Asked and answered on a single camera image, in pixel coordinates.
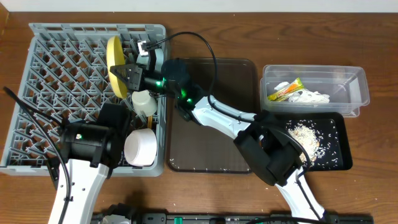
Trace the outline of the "white cup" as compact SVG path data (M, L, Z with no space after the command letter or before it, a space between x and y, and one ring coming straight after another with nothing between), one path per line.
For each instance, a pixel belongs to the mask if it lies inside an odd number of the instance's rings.
M131 100L137 114L149 117L157 111L157 101L150 95L149 90L133 92Z

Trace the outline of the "yellow-green plate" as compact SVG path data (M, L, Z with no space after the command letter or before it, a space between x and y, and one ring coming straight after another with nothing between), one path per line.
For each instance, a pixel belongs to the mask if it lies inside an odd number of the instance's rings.
M125 64L123 48L118 36L111 37L108 40L106 48L106 61L111 88L118 98L125 99L127 97L126 85L110 70L112 66Z

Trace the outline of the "light blue small plate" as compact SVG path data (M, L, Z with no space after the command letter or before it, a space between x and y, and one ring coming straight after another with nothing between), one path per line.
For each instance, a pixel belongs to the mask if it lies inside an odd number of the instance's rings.
M162 49L155 49L155 71L161 72L161 68L164 62L164 53Z

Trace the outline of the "white bowl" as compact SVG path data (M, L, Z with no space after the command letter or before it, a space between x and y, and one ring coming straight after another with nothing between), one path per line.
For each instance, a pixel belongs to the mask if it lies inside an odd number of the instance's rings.
M150 166L157 154L157 138L153 130L138 129L131 132L124 143L125 160L132 166Z

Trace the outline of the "green orange snack wrapper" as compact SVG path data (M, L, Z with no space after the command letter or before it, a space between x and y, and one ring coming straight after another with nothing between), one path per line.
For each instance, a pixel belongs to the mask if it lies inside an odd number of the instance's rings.
M292 83L282 82L278 84L274 90L275 93L270 94L267 99L270 101L284 101L296 91L304 89L301 79L296 78Z

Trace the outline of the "white napkin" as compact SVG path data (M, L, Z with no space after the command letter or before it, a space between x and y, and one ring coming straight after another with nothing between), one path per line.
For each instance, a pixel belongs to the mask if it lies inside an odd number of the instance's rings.
M290 97L284 101L290 103L329 103L330 96L304 88L291 94Z

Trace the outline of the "leftover rice pile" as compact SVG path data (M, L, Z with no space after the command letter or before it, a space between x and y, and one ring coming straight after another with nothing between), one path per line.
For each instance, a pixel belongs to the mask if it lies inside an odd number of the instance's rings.
M288 120L285 128L307 152L312 166L325 168L327 165L336 167L339 162L337 155L338 136L332 121L331 131L321 129L320 121L309 119Z

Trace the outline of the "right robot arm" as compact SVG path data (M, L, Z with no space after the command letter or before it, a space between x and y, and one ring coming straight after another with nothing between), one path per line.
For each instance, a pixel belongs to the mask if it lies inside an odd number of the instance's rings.
M288 222L325 223L326 211L315 200L304 174L307 152L273 114L246 113L219 102L196 84L183 60L166 60L157 67L156 45L138 42L146 64L127 63L119 37L107 42L106 59L111 88L130 98L135 112L150 117L158 96L171 96L181 117L213 128L233 139L249 168L266 184L277 187L288 203Z

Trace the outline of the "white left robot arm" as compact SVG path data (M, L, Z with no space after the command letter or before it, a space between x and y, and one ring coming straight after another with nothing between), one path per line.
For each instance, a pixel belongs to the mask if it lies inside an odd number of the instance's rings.
M122 159L131 112L105 103L94 122L65 125L60 139L61 161L51 171L57 174L57 194L49 223L89 223L104 181Z

